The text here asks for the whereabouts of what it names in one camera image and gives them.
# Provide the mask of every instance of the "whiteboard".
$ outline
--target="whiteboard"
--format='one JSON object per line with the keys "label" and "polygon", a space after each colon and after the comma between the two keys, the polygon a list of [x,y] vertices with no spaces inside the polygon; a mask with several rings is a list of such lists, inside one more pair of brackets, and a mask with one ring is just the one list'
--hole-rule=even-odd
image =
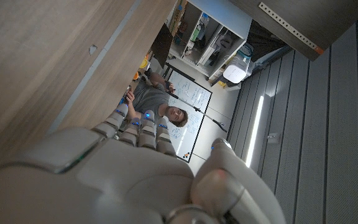
{"label": "whiteboard", "polygon": [[[179,96],[180,99],[199,108],[202,112],[206,112],[212,94],[210,91],[184,77],[175,70],[172,70],[172,74],[168,81],[173,84],[176,89],[175,94]],[[188,113],[188,122],[182,128],[178,128],[171,122],[168,122],[167,117],[164,116],[164,118],[167,120],[171,142],[175,148],[177,156],[180,159],[189,162],[204,116],[200,112],[195,111],[191,106],[172,96],[169,99],[169,106],[176,106]]]}

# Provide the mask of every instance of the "person's hand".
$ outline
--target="person's hand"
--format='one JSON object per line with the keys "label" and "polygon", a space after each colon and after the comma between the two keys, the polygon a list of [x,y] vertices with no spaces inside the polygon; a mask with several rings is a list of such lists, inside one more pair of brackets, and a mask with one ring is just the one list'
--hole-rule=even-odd
{"label": "person's hand", "polygon": [[175,89],[174,89],[172,83],[169,84],[169,92],[170,92],[170,93],[175,93]]}
{"label": "person's hand", "polygon": [[129,105],[132,105],[132,102],[135,100],[135,95],[134,93],[132,92],[132,89],[130,89],[127,93],[127,101],[128,101],[128,106]]}

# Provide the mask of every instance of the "gray t-shirt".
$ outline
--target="gray t-shirt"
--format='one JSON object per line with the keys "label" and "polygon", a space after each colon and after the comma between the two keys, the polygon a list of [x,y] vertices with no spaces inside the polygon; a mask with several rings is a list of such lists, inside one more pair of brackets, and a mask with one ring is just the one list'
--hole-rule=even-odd
{"label": "gray t-shirt", "polygon": [[170,95],[165,92],[165,88],[162,84],[158,84],[157,87],[146,84],[143,80],[139,82],[135,91],[135,100],[132,102],[135,111],[145,113],[147,110],[154,112],[154,119],[157,121],[160,119],[158,114],[158,108],[161,104],[169,102]]}

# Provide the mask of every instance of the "gray wall panel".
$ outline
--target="gray wall panel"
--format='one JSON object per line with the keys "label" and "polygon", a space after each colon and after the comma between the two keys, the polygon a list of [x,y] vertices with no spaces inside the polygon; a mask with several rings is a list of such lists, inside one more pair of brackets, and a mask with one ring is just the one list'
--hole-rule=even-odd
{"label": "gray wall panel", "polygon": [[[283,133],[294,53],[291,51],[282,60],[269,133]],[[273,192],[275,191],[280,151],[281,144],[267,144],[262,179]]]}
{"label": "gray wall panel", "polygon": [[234,124],[236,123],[236,119],[237,118],[241,119],[241,116],[239,116],[238,113],[239,113],[240,102],[241,102],[241,99],[242,99],[242,96],[243,96],[243,93],[244,93],[244,89],[245,89],[244,85],[245,85],[244,82],[241,83],[241,89],[240,89],[239,95],[237,97],[236,106],[234,107],[233,117],[231,119],[230,128],[229,128],[229,133],[227,134],[227,138],[226,138],[226,140],[229,141],[229,142],[230,142],[231,136],[233,134],[233,130],[235,130],[234,129]]}
{"label": "gray wall panel", "polygon": [[305,56],[299,52],[295,53],[281,158],[279,158],[280,164],[275,194],[283,208],[287,223],[293,223],[303,133],[303,108],[308,78],[308,62],[309,60]]}
{"label": "gray wall panel", "polygon": [[333,44],[331,53],[326,221],[358,223],[356,26]]}
{"label": "gray wall panel", "polygon": [[268,77],[269,77],[269,71],[268,70],[262,71],[261,74],[260,74],[260,77],[259,77],[258,87],[256,89],[256,93],[255,93],[255,97],[254,97],[254,106],[252,107],[252,111],[250,112],[250,118],[249,118],[249,122],[248,122],[249,123],[248,130],[247,130],[247,134],[246,134],[246,137],[245,137],[245,143],[244,143],[244,147],[243,147],[243,150],[242,150],[242,154],[241,154],[241,157],[240,157],[244,161],[247,159],[249,143],[250,143],[250,139],[251,139],[251,135],[252,135],[252,130],[254,128],[256,111],[258,109],[258,104],[259,104],[260,97],[265,95],[265,90],[266,90],[266,84],[267,84],[267,78]]}
{"label": "gray wall panel", "polygon": [[252,107],[254,107],[255,94],[256,89],[258,88],[259,77],[260,72],[253,75],[252,83],[249,88],[248,100],[246,107],[244,108],[244,115],[242,116],[239,135],[237,137],[236,145],[234,146],[234,152],[238,157],[241,157],[242,151],[244,149],[244,142],[246,141]]}
{"label": "gray wall panel", "polygon": [[[249,126],[244,149],[266,73],[254,100],[243,94],[247,105],[237,113]],[[260,121],[264,139],[255,143],[262,149],[257,172],[287,222],[358,223],[358,22],[315,62],[292,51],[271,64],[265,93],[271,102]],[[245,113],[249,104],[252,111]],[[282,133],[282,142],[267,144],[268,133]]]}
{"label": "gray wall panel", "polygon": [[[266,125],[266,130],[265,130],[264,136],[268,135],[269,129],[270,129],[270,122],[272,120],[272,114],[273,114],[273,104],[274,104],[274,100],[275,100],[274,95],[276,94],[277,80],[278,80],[278,74],[280,73],[281,62],[282,62],[282,58],[280,58],[279,60],[272,63],[272,65],[270,66],[270,69],[269,69],[265,94],[272,98],[270,100],[270,107],[269,107],[269,112],[268,112],[268,116],[267,116],[267,121],[266,121],[267,125]],[[259,165],[258,165],[258,175],[260,177],[262,176],[263,167],[264,167],[264,160],[265,160],[265,156],[266,156],[266,146],[267,146],[267,138],[265,138],[262,142],[262,152],[260,153],[260,161],[259,161]]]}
{"label": "gray wall panel", "polygon": [[238,113],[236,116],[236,122],[232,125],[233,129],[232,129],[232,134],[229,140],[230,145],[232,146],[232,148],[234,149],[234,146],[236,145],[237,142],[237,136],[239,134],[239,130],[240,130],[240,125],[241,125],[241,120],[242,117],[244,115],[244,108],[246,107],[246,103],[247,103],[247,99],[248,99],[248,92],[249,92],[249,87],[251,86],[252,83],[252,78],[253,77],[249,77],[245,80],[244,82],[244,91],[241,95],[241,99],[240,99],[240,103],[238,106]]}
{"label": "gray wall panel", "polygon": [[295,223],[323,223],[329,50],[310,63]]}

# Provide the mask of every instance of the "white shelving unit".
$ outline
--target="white shelving unit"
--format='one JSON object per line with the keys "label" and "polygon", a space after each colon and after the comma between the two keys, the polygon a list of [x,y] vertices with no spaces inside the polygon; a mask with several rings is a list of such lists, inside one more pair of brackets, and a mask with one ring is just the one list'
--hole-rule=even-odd
{"label": "white shelving unit", "polygon": [[[186,56],[185,52],[191,42],[191,35],[201,22],[200,19],[203,13],[209,16],[209,23],[206,26],[204,35],[206,39],[205,47],[194,50],[190,55]],[[177,45],[173,42],[170,53],[209,78],[217,74],[218,70],[245,44],[252,22],[250,16],[225,0],[188,1],[183,20],[188,24],[187,30],[182,37],[186,44],[181,42],[181,45]],[[230,49],[221,50],[212,66],[208,62],[204,65],[200,64],[200,59],[208,56],[208,47],[212,46],[219,35],[224,33],[231,34],[233,41]]]}

